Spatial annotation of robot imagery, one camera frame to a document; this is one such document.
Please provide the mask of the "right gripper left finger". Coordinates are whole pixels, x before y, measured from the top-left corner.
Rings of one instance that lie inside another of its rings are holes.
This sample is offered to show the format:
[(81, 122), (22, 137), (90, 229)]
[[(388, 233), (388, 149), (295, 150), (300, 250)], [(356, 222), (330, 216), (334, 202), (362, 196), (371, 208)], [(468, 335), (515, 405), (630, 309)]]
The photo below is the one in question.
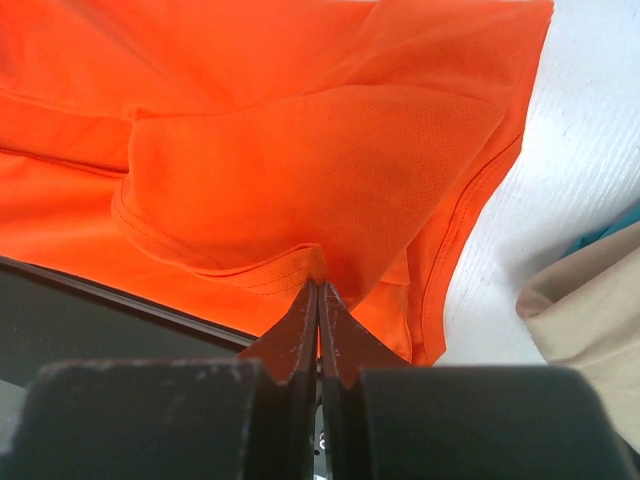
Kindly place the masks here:
[(1, 440), (5, 479), (309, 479), (317, 294), (232, 359), (44, 367)]

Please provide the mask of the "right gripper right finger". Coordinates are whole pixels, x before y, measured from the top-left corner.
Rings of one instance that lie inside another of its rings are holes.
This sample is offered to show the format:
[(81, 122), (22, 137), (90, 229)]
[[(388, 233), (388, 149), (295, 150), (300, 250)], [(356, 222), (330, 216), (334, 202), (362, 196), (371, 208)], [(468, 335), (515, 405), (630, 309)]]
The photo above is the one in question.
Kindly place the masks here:
[(577, 372), (415, 367), (318, 289), (333, 479), (631, 479), (635, 457)]

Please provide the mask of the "orange t shirt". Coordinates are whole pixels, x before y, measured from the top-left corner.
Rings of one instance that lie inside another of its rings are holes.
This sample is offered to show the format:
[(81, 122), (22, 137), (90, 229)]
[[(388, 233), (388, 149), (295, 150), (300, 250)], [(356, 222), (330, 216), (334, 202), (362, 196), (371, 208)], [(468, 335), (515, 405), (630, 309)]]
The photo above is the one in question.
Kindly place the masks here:
[(400, 357), (517, 159), (549, 1), (5, 1), (1, 253), (259, 336), (308, 280)]

